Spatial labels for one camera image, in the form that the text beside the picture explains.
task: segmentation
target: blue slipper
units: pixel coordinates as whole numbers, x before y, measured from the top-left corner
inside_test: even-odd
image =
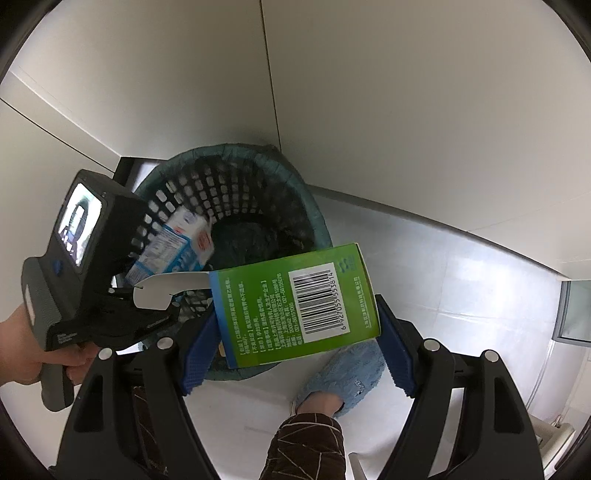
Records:
[[[311,393],[338,395],[345,402],[335,417],[345,415],[378,384],[384,371],[384,356],[375,340],[342,348],[328,364],[300,390],[292,403],[292,413]]]

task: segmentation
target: foot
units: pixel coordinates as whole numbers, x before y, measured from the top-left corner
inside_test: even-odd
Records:
[[[296,396],[297,413],[340,417],[363,400],[378,384],[385,362],[375,340],[341,349]]]

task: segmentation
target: device screen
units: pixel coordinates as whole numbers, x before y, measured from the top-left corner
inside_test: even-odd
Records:
[[[90,236],[99,220],[102,206],[101,201],[79,183],[74,188],[66,211],[58,224],[57,234],[78,267],[82,263]]]

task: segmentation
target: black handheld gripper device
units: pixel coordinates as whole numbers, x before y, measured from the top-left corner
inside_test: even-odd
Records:
[[[46,253],[22,266],[26,310],[45,351],[88,340],[127,348],[169,319],[169,311],[137,309],[131,293],[110,288],[113,276],[129,263],[131,241],[145,213],[145,202],[109,177],[78,172]],[[44,364],[40,377],[49,410],[72,404],[73,385],[62,365]]]

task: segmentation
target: pant leg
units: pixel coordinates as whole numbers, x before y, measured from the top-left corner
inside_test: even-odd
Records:
[[[287,419],[271,441],[259,480],[345,480],[343,434],[322,413]]]

